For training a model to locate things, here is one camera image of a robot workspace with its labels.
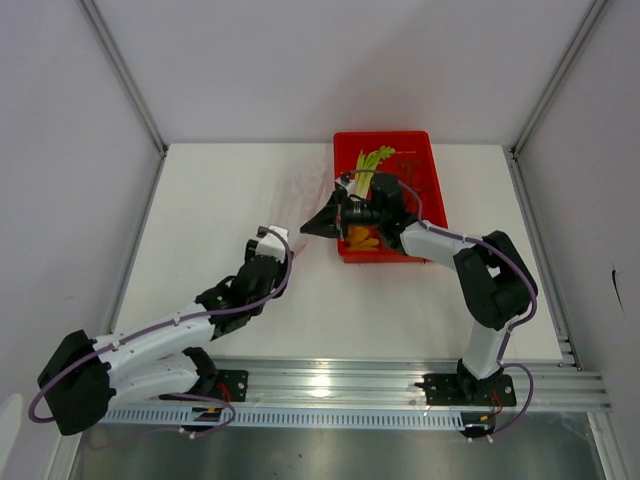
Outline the clear zip top bag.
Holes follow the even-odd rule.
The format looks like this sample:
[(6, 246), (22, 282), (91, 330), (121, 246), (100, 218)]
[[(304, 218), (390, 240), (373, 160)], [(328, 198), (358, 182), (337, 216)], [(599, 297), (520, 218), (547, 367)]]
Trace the clear zip top bag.
[(288, 231), (288, 245), (299, 256), (308, 244), (300, 228), (325, 199), (328, 168), (320, 164), (293, 166), (275, 184), (269, 223)]

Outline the green white celery toy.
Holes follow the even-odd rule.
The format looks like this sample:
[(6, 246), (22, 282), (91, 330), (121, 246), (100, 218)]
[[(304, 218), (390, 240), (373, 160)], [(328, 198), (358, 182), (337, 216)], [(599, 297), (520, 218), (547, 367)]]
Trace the green white celery toy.
[(366, 199), (369, 193), (371, 181), (374, 177), (374, 171), (385, 160), (391, 158), (396, 150), (391, 146), (381, 146), (379, 149), (365, 153), (360, 151), (353, 175), (355, 181), (354, 194), (357, 197)]

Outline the red lobster toy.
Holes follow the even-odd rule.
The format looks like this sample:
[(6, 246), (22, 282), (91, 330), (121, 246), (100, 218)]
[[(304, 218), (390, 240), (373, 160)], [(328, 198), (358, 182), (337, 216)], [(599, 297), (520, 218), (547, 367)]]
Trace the red lobster toy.
[(425, 202), (430, 181), (425, 162), (419, 157), (401, 157), (396, 162), (399, 179), (407, 184)]

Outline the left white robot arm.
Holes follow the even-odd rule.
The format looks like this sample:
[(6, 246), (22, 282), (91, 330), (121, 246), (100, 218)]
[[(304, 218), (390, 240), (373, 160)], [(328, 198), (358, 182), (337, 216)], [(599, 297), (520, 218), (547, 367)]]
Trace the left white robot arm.
[(37, 379), (34, 423), (60, 434), (84, 432), (114, 409), (154, 397), (209, 398), (218, 370), (205, 346), (245, 327), (284, 292), (293, 253), (286, 229), (259, 228), (236, 274), (164, 319), (129, 333), (66, 335)]

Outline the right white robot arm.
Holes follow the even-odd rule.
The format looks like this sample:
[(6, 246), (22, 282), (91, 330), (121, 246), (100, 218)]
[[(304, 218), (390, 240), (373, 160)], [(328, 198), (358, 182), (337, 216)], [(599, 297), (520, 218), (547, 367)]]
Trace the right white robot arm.
[(393, 174), (374, 173), (368, 197), (355, 195), (354, 184), (352, 172), (338, 177), (328, 202), (303, 224), (301, 233), (346, 239), (352, 227), (373, 227), (388, 249), (454, 271), (474, 320), (457, 364), (456, 389), (464, 401), (481, 402), (504, 372), (502, 360), (513, 331), (537, 312), (538, 287), (525, 262), (502, 231), (473, 237), (412, 213), (404, 199), (412, 190)]

